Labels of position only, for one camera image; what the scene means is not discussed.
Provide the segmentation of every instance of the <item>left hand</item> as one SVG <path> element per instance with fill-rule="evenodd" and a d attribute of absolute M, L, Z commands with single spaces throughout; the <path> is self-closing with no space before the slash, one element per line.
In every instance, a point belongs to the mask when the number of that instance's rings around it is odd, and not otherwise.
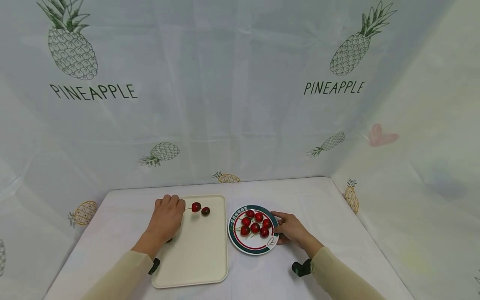
<path fill-rule="evenodd" d="M 157 199 L 150 224 L 132 251 L 146 253 L 153 260 L 163 244 L 180 229 L 184 212 L 185 201 L 177 195 Z"/>

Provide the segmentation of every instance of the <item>right hand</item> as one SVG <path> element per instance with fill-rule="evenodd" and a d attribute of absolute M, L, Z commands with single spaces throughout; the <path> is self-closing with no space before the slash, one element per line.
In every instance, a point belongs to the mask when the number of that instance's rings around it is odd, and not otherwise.
<path fill-rule="evenodd" d="M 298 247 L 305 250 L 310 258 L 323 247 L 323 245 L 303 226 L 295 215 L 281 212 L 271 212 L 274 216 L 279 217 L 278 226 L 273 229 L 274 233 L 280 234 L 278 244 L 285 244 L 289 240 Z"/>

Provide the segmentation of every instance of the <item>hand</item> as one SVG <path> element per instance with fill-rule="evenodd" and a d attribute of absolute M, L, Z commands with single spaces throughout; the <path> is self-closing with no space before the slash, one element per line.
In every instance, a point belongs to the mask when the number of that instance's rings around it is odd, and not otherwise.
<path fill-rule="evenodd" d="M 294 215 L 274 211 L 272 214 L 280 218 L 278 226 L 274 228 L 274 233 L 280 234 L 279 245 L 291 240 L 295 245 L 305 250 L 310 258 L 313 258 L 323 247 L 322 243 L 311 235 Z"/>
<path fill-rule="evenodd" d="M 177 195 L 157 199 L 150 224 L 132 251 L 146 253 L 153 260 L 163 244 L 180 229 L 184 212 L 185 201 Z"/>

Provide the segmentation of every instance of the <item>pink heart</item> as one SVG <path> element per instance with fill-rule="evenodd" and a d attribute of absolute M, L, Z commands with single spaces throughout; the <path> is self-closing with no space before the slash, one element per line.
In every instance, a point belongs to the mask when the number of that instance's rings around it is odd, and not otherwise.
<path fill-rule="evenodd" d="M 382 127 L 380 124 L 375 124 L 370 130 L 369 144 L 372 147 L 379 147 L 386 144 L 393 143 L 398 140 L 400 135 L 396 133 L 382 134 Z"/>

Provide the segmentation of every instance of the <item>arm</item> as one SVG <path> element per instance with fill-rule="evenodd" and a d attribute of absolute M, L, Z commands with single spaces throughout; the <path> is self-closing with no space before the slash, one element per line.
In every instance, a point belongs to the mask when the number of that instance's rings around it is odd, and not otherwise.
<path fill-rule="evenodd" d="M 357 273 L 322 247 L 312 259 L 312 275 L 334 300 L 385 300 Z"/>
<path fill-rule="evenodd" d="M 153 266 L 145 253 L 129 251 L 82 298 L 82 300 L 127 300 Z"/>
<path fill-rule="evenodd" d="M 165 195 L 155 201 L 155 210 L 145 233 L 82 298 L 82 300 L 127 300 L 148 274 L 160 248 L 181 226 L 185 201 Z"/>
<path fill-rule="evenodd" d="M 291 214 L 272 212 L 281 218 L 274 228 L 280 233 L 278 244 L 293 241 L 312 260 L 312 275 L 333 300 L 385 300 L 368 282 L 358 276 L 323 246 Z"/>

